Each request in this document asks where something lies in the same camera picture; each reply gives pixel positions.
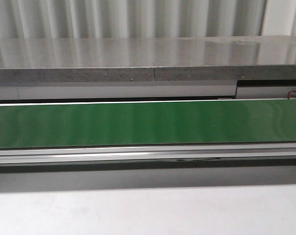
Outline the white corrugated curtain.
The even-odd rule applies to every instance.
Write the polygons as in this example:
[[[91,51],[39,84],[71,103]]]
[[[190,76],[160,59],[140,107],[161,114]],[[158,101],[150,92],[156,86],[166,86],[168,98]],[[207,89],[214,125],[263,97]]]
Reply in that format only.
[[[296,0],[0,0],[0,38],[296,36]]]

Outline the grey stone countertop slab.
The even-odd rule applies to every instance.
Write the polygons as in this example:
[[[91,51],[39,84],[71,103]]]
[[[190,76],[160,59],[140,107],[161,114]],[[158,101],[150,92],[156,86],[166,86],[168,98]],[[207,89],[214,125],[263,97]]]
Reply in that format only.
[[[296,36],[0,39],[0,84],[296,80]]]

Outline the aluminium conveyor frame rail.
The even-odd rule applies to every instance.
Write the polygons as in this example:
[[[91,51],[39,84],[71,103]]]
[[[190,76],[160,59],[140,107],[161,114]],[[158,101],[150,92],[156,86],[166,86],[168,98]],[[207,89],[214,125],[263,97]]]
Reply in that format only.
[[[296,160],[296,142],[0,149],[0,166]]]

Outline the green conveyor belt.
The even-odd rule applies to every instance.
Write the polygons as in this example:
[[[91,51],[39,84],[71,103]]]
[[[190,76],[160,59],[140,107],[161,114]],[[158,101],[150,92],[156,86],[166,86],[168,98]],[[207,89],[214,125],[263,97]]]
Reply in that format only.
[[[296,141],[296,99],[0,106],[0,149]]]

